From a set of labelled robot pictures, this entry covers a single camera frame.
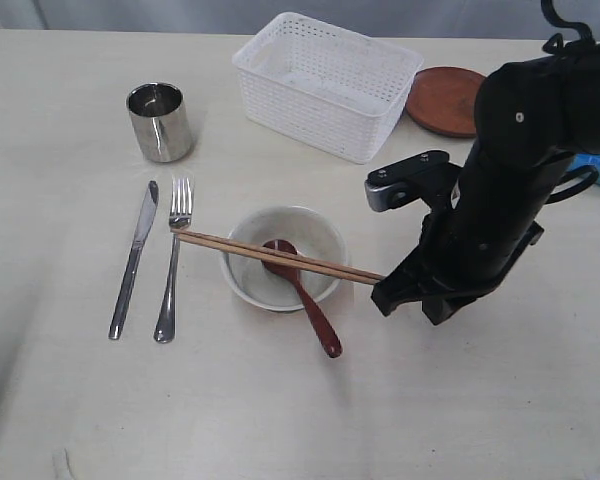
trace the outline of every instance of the white bowl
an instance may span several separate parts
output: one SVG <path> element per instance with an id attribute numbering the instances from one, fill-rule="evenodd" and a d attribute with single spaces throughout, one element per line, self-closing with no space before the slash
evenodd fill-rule
<path id="1" fill-rule="evenodd" d="M 291 242 L 300 255 L 340 264 L 347 264 L 349 260 L 347 247 L 335 226 L 304 207 L 270 207 L 254 212 L 233 229 L 229 238 L 254 245 L 281 238 Z M 266 270 L 260 260 L 221 255 L 222 273 L 243 300 L 274 312 L 304 308 L 291 284 Z M 300 277 L 316 302 L 327 298 L 340 282 L 337 278 L 306 271 L 302 271 Z"/>

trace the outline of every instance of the wooden chopsticks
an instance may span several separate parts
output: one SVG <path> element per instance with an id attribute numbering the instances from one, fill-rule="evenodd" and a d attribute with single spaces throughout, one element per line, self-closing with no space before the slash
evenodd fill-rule
<path id="1" fill-rule="evenodd" d="M 291 253 L 280 252 L 271 248 L 251 245 L 249 243 L 238 242 L 229 238 L 216 237 L 215 235 L 206 235 L 204 233 L 183 231 L 178 229 L 171 230 L 181 242 L 199 245 L 201 247 L 220 250 L 221 252 L 241 255 L 243 257 L 255 258 L 265 262 L 284 265 L 297 268 L 299 270 L 308 270 L 310 272 L 321 273 L 330 277 L 350 280 L 352 282 L 374 285 L 384 277 L 377 273 L 358 270 L 357 268 L 340 265 L 337 263 L 317 260 L 315 258 L 293 255 Z"/>

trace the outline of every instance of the silver fork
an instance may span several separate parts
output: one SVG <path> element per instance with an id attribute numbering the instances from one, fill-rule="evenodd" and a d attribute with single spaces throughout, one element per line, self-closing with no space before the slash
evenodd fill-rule
<path id="1" fill-rule="evenodd" d="M 169 227 L 184 229 L 191 225 L 191 213 L 193 211 L 193 198 L 191 195 L 191 184 L 188 178 L 173 180 L 173 192 L 171 195 L 171 210 L 169 211 Z M 156 330 L 153 339 L 158 343 L 169 343 L 176 336 L 176 271 L 178 269 L 178 254 L 180 252 L 180 240 L 173 235 L 171 241 L 171 260 L 169 261 L 169 273 L 167 274 L 167 287 L 162 299 L 162 307 L 158 316 Z"/>

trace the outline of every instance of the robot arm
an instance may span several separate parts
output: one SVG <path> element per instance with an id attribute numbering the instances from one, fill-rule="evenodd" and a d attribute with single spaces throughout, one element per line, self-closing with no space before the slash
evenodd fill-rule
<path id="1" fill-rule="evenodd" d="M 551 56 L 508 63 L 484 81 L 464 167 L 431 151 L 369 174 L 372 209 L 418 198 L 431 208 L 418 246 L 374 286 L 371 298 L 384 315 L 422 301 L 438 325 L 492 292 L 542 235 L 534 221 L 540 209 L 597 179 L 589 166 L 565 172 L 576 153 L 600 154 L 600 44 L 585 24 L 560 19 L 551 0 L 542 6 L 551 23 L 576 28 L 581 39 L 564 45 L 556 35 L 544 47 Z M 584 179 L 552 194 L 577 177 Z"/>

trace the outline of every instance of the metal cup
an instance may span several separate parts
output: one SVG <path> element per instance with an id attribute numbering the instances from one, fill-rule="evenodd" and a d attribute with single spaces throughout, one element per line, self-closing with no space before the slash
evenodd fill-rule
<path id="1" fill-rule="evenodd" d="M 127 97 L 127 109 L 140 150 L 153 162 L 184 157 L 193 137 L 182 92 L 168 83 L 147 83 Z"/>

